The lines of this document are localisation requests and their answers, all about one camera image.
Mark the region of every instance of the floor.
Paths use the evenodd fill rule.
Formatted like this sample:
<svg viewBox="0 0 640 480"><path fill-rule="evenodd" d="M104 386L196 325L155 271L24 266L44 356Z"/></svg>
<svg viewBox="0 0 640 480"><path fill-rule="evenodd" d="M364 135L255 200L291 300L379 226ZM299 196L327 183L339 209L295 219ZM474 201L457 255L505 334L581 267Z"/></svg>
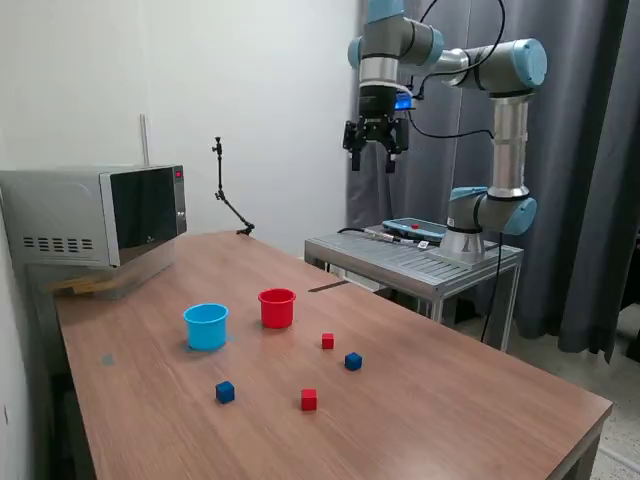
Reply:
<svg viewBox="0 0 640 480"><path fill-rule="evenodd" d="M482 320L465 322L460 330L479 336ZM622 352L628 339L640 328L640 306L633 305L620 314L616 352L608 365L602 354L563 353L554 337L525 340L514 333L509 353L521 360L557 375L614 402L614 410L605 424L601 444L623 457L640 463L640 364ZM640 480L640 475L598 453L592 480Z"/></svg>

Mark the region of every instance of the black cable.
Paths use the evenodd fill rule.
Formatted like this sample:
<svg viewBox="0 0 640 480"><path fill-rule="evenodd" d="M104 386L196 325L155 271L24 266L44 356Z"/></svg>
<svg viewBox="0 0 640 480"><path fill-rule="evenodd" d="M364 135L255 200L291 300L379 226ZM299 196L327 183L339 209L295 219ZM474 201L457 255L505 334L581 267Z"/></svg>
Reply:
<svg viewBox="0 0 640 480"><path fill-rule="evenodd" d="M427 9L424 12L424 15L422 15L422 18L420 18L420 23L424 22L424 19L427 18L427 15L429 15L429 12L431 11L431 9L435 6L435 4L438 3L438 0L433 0L433 2L431 2L431 4L427 7ZM411 75L411 80L409 81L409 84L411 85L411 88L413 88L413 79L415 78L414 75Z"/></svg>
<svg viewBox="0 0 640 480"><path fill-rule="evenodd" d="M433 0L433 2L431 2L429 7L427 8L427 11L424 13L424 15L422 16L422 19L420 20L421 23L427 17L427 15L431 11L431 9L434 7L434 5L436 3L438 3L438 1L439 0ZM468 72L468 71L473 70L474 68L479 67L480 65L482 65L484 62L486 62L491 57L491 55L493 55L493 52L496 51L496 48L498 48L498 45L502 41L502 36L504 35L505 25L507 23L507 12L506 12L505 7L504 7L504 2L503 2L503 0L498 0L498 3L500 4L500 11L502 12L502 21L500 23L500 32L498 33L498 38L496 38L496 41L493 44L493 46L491 47L491 50L489 50L489 53L485 57L481 58L478 62L474 63L473 65L469 65L468 67L460 68L458 70L452 70L450 72L434 72L434 73L430 73L429 75L424 77L424 79L422 80L422 83L420 83L420 89L418 90L418 94L415 95L413 98L415 98L417 100L423 100L424 99L425 83L430 78L440 77L440 76L448 76L448 75L458 75L460 73ZM413 80L414 80L414 77L411 76L411 80L410 80L411 88L413 88ZM409 111L409 121L411 122L411 125L413 126L413 128L415 128L415 130L420 135L423 135L423 136L429 137L429 138L436 138L436 139L462 138L462 137L467 137L469 135L475 135L477 133L486 133L487 135L489 135L491 137L491 140L494 139L493 132L491 132L490 130L487 130L487 129L472 130L471 132L458 133L458 134L455 134L455 135L435 135L435 134L432 134L432 133L424 132L424 131L420 130L418 128L418 126L416 125L416 123L413 121L413 117L411 116L411 111Z"/></svg>
<svg viewBox="0 0 640 480"><path fill-rule="evenodd" d="M424 80L422 80L422 83L420 84L420 90L418 91L418 95L416 96L416 98L419 98L419 97L424 98L424 84L430 78L449 76L449 75L458 75L460 73L465 73L465 72L468 72L470 70L473 70L476 67L479 67L484 62L489 60L489 58L491 58L491 55L493 55L493 52L496 51L496 48L498 48L498 45L502 41L502 36L504 35L504 29L505 29L505 26L506 26L506 23L507 23L507 11L504 8L504 2L502 0L498 0L498 3L500 4L500 11L502 12L502 22L500 24L500 32L498 33L498 38L496 39L495 43L491 47L491 50L489 50L489 53L487 54L487 56L481 58L477 63L474 63L473 65L469 65L468 67L460 68L458 70L452 70L450 72L434 72L434 73L430 73L429 75L424 77Z"/></svg>
<svg viewBox="0 0 640 480"><path fill-rule="evenodd" d="M413 121L413 117L411 116L411 111L410 110L407 112L407 114L409 116L409 122L411 123L413 128L415 128L416 132L418 132L420 135L424 135L425 137L437 138L437 139L442 140L442 139L448 139L448 138L462 138L462 137L467 137L469 135L476 135L478 133L486 133L487 135L489 135L491 137L491 140L493 140L493 138L494 138L493 132L491 130L486 130L486 129L471 130L470 132L456 133L455 135L434 135L433 133L423 132L422 130L420 130L418 128L416 123Z"/></svg>
<svg viewBox="0 0 640 480"><path fill-rule="evenodd" d="M433 2L431 2L431 5L427 7L427 9L424 12L424 15L422 15L422 18L420 19L420 23L424 22L424 19L427 18L427 15L429 15L429 12L435 6L435 4L438 3L438 1L439 0L433 0Z"/></svg>
<svg viewBox="0 0 640 480"><path fill-rule="evenodd" d="M240 215L233 205L227 200L227 197L224 194L224 190L222 190L222 142L220 137L216 137L216 146L211 147L214 153L218 155L218 191L216 192L216 200L222 201L229 209L238 217L238 219L244 223L245 228L236 231L238 235L251 235L251 232L256 228L256 226L245 220L245 218Z"/></svg>
<svg viewBox="0 0 640 480"><path fill-rule="evenodd" d="M484 343L484 336L487 333L487 327L491 321L491 314L493 313L493 304L496 301L496 292L498 291L498 281L500 280L500 265L502 264L502 233L500 233L500 239L498 240L498 268L496 269L496 279L493 282L493 291L491 292L491 300L489 300L489 310L487 310L487 318L484 321L484 328L482 329L482 337L480 341Z"/></svg>

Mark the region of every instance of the blue cup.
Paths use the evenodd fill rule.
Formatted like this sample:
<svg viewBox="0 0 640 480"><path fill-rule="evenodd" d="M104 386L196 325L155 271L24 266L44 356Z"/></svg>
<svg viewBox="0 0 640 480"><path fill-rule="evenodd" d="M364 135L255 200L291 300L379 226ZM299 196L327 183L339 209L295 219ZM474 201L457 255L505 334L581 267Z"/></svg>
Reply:
<svg viewBox="0 0 640 480"><path fill-rule="evenodd" d="M227 340L229 309L217 303L204 303L187 308L187 339L194 350L217 350Z"/></svg>

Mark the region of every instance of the wire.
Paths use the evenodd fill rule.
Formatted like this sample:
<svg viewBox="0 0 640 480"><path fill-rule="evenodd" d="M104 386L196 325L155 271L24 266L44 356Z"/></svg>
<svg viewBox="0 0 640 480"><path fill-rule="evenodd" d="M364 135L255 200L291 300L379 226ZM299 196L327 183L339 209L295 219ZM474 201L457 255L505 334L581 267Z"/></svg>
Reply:
<svg viewBox="0 0 640 480"><path fill-rule="evenodd" d="M438 1L439 0L433 0L433 2L431 2L431 5L427 7L427 10L425 10L424 15L422 15L422 18L420 19L420 23L424 22L424 19L427 18L427 15L429 15L429 12L435 6L435 4L438 3Z"/></svg>
<svg viewBox="0 0 640 480"><path fill-rule="evenodd" d="M474 68L479 67L484 62L489 60L489 58L491 58L491 55L493 55L493 52L496 51L496 48L498 48L498 45L500 45L500 42L502 41L502 36L504 35L504 29L505 29L505 26L507 24L507 11L504 8L504 2L502 0L498 0L498 3L500 4L500 11L502 12L502 21L500 23L500 32L498 33L498 38L496 38L496 41L494 42L493 46L491 47L491 50L489 50L489 53L487 54L487 56L481 58L478 62L474 63L473 65L469 65L468 67L460 68L458 70L451 70L450 72L434 72L434 73L430 73L429 75L424 77L424 80L422 80L422 83L420 84L420 90L418 92L418 96L420 96L422 94L422 96L424 97L424 84L430 78L449 76L449 75L458 75L460 73L465 73L465 72L468 72L470 70L473 70Z"/></svg>
<svg viewBox="0 0 640 480"><path fill-rule="evenodd" d="M496 279L493 282L493 291L491 292L491 300L489 300L489 310L487 310L487 318L484 321L484 328L482 329L482 337L480 337L480 341L484 343L484 336L487 333L487 327L489 326L489 322L491 321L491 314L493 313L493 304L496 301L496 292L498 290L498 280L500 280L500 266L502 264L502 245L503 238L502 233L500 233L500 239L498 240L498 268L496 268Z"/></svg>
<svg viewBox="0 0 640 480"><path fill-rule="evenodd" d="M433 0L433 2L431 2L431 4L427 8L427 10L424 12L424 15L422 16L422 18L420 20L421 23L427 17L427 15L431 11L431 9L435 6L435 4L438 3L438 1L439 0ZM473 70L474 68L479 67L484 62L489 60L491 55L493 55L493 52L496 51L496 48L498 48L498 45L502 41L502 36L504 35L505 25L507 23L507 12L506 12L505 7L504 7L504 2L503 2L503 0L498 0L498 3L500 4L500 11L502 13L502 20L500 22L500 32L498 33L498 37L496 38L496 41L494 42L493 46L491 47L491 50L489 50L489 53L486 56L484 56L483 58L481 58L478 62L474 63L473 65L469 65L468 67L460 68L458 70L452 70L452 71L449 71L449 72L434 72L434 73L430 73L429 75L424 77L424 79L420 83L420 89L418 90L418 94L415 95L413 98L418 99L418 100L423 100L424 99L425 84L426 84L427 80L429 80L430 78L441 77L441 76L449 76L449 75L459 75L460 73L465 73L465 72L468 72L470 70ZM413 80L414 80L414 77L412 75L411 76L411 80L409 81L409 83L411 85L411 88L413 88ZM486 130L486 129L472 130L470 132L458 133L458 134L455 134L455 135L435 135L435 134L432 134L432 133L427 133L427 132L424 132L424 131L422 131L422 130L420 130L418 128L416 123L413 121L413 117L411 116L411 112L409 112L409 121L411 122L411 125L413 126L413 128L415 128L415 130L420 135L423 135L423 136L429 137L429 138L436 138L436 139L442 140L442 139L450 139L450 138L462 138L462 137L467 137L469 135L475 135L475 134L478 134L478 133L486 133L487 135L489 135L491 137L491 140L494 139L493 132L491 132L490 130Z"/></svg>
<svg viewBox="0 0 640 480"><path fill-rule="evenodd" d="M424 19L427 18L427 15L429 15L429 12L431 11L431 9L435 6L436 3L438 3L439 0L433 0L433 2L431 2L431 4L427 7L427 9L424 12L424 15L422 15L422 17L420 18L420 23L424 22ZM411 85L411 88L413 88L413 80L414 80L415 76L411 75L411 80L409 80L409 85Z"/></svg>
<svg viewBox="0 0 640 480"><path fill-rule="evenodd" d="M470 132L456 133L455 135L435 135L433 133L423 132L422 130L420 130L418 128L416 123L413 121L413 117L411 116L411 111L410 110L407 112L407 114L409 116L409 122L411 123L411 126L413 126L413 128L416 130L416 132L418 132L420 135L424 135L425 137L437 138L439 140L443 140L443 139L446 140L446 139L449 139L449 138L462 138L462 137L468 137L469 135L476 135L476 134L479 134L479 133L485 133L485 134L487 134L487 135L489 135L491 137L491 140L494 139L493 132L491 130L486 130L486 129L471 130Z"/></svg>

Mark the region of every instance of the microwave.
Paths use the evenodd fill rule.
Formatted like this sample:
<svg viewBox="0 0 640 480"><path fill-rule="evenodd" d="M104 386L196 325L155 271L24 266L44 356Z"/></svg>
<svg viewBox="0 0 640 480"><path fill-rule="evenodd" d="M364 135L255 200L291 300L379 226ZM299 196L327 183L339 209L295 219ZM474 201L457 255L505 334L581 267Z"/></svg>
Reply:
<svg viewBox="0 0 640 480"><path fill-rule="evenodd" d="M2 171L0 192L25 264L119 267L187 231L181 165Z"/></svg>

